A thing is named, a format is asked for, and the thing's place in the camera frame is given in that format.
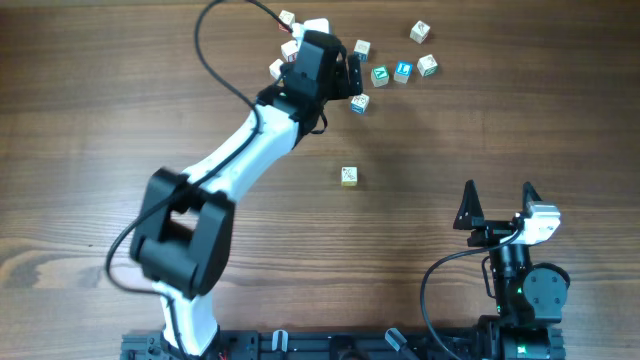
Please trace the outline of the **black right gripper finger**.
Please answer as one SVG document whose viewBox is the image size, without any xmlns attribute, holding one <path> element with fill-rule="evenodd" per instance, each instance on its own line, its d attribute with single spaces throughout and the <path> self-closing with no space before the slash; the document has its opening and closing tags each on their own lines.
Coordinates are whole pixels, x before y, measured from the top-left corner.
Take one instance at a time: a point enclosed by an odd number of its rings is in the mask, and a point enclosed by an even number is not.
<svg viewBox="0 0 640 360">
<path fill-rule="evenodd" d="M 529 213 L 530 205 L 536 205 L 542 201 L 534 186 L 530 182 L 525 182 L 522 186 L 522 208 L 525 213 Z"/>
<path fill-rule="evenodd" d="M 455 230 L 475 230 L 485 226 L 485 217 L 479 201 L 477 188 L 473 180 L 465 183 L 463 197 L 454 219 Z"/>
</svg>

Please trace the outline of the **yellow edged wooden block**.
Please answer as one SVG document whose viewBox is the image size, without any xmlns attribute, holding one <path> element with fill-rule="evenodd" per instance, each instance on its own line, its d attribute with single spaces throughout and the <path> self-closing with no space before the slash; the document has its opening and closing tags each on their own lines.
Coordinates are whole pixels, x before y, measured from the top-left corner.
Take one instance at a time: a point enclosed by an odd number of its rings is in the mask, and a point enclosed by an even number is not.
<svg viewBox="0 0 640 360">
<path fill-rule="evenodd" d="M 343 167 L 341 169 L 341 185 L 344 187 L 358 184 L 358 170 L 356 167 Z"/>
</svg>

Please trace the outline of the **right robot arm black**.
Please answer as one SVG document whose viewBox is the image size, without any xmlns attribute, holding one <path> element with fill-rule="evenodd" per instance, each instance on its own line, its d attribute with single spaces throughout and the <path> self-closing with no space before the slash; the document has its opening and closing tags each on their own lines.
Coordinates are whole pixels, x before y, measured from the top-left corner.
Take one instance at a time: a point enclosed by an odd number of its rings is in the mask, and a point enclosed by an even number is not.
<svg viewBox="0 0 640 360">
<path fill-rule="evenodd" d="M 530 248 L 551 238 L 561 223 L 556 205 L 545 202 L 531 183 L 523 184 L 523 209 L 511 220 L 487 220 L 475 183 L 465 184 L 454 220 L 456 230 L 471 232 L 470 247 L 486 250 L 483 267 L 487 294 L 496 316 L 483 315 L 474 326 L 472 359 L 559 360 L 566 357 L 562 308 L 570 277 L 551 263 L 534 264 Z"/>
</svg>

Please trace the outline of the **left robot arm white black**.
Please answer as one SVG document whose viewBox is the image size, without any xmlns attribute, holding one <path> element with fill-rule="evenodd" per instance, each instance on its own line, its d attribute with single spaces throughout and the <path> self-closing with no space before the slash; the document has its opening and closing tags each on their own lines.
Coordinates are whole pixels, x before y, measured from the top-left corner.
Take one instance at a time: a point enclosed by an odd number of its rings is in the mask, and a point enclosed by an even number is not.
<svg viewBox="0 0 640 360">
<path fill-rule="evenodd" d="M 181 173 L 160 169 L 147 184 L 130 256 L 162 298 L 161 350 L 173 358 L 210 358 L 217 346 L 209 302 L 229 258 L 239 200 L 304 136 L 318 133 L 327 102 L 363 90 L 359 58 L 316 30 L 305 32 L 281 74 L 210 156 Z"/>
</svg>

